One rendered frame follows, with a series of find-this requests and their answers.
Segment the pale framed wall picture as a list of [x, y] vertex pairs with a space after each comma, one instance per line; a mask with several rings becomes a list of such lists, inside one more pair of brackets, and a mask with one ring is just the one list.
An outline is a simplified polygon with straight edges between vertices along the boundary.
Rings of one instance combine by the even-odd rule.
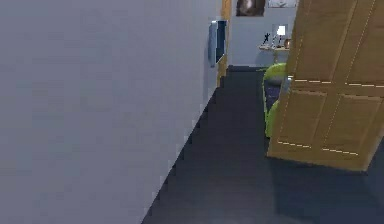
[[268, 0], [269, 8], [295, 8], [298, 0]]

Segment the wooden room door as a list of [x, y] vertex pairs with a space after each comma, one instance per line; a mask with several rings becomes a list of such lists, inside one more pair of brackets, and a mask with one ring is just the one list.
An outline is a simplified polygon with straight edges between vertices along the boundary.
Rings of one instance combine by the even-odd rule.
[[384, 137], [384, 0], [300, 0], [268, 156], [365, 171]]

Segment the dark framed wall picture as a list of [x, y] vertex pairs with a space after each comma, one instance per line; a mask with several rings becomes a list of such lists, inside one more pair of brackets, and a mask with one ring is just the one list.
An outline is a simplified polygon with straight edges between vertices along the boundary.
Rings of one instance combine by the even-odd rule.
[[237, 17], [263, 17], [266, 0], [237, 0]]

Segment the white table lamp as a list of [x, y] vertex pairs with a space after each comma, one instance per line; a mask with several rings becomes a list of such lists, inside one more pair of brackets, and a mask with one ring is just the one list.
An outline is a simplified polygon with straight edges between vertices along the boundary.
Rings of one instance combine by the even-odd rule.
[[285, 25], [279, 25], [278, 29], [276, 31], [276, 34], [277, 34], [277, 37], [278, 37], [277, 46], [281, 47], [282, 39], [283, 39], [283, 37], [286, 34], [286, 26]]

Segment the wooden door frame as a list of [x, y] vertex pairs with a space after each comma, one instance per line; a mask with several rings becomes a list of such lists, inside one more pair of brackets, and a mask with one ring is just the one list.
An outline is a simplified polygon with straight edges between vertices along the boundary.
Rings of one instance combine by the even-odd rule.
[[221, 1], [221, 18], [226, 21], [226, 28], [225, 28], [225, 48], [224, 48], [224, 54], [221, 57], [221, 59], [218, 62], [217, 67], [217, 81], [216, 85], [217, 87], [221, 86], [222, 79], [226, 76], [226, 70], [227, 70], [227, 61], [228, 61], [228, 46], [229, 46], [229, 25], [231, 20], [231, 13], [232, 13], [232, 0], [222, 0]]

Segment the pale wooden side table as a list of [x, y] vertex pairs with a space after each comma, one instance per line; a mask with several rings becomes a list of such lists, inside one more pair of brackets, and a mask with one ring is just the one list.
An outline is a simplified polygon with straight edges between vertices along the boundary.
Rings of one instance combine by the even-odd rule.
[[278, 53], [279, 52], [288, 52], [290, 49], [286, 47], [274, 47], [270, 45], [260, 45], [258, 48], [262, 51], [271, 51], [273, 55], [273, 63], [278, 63]]

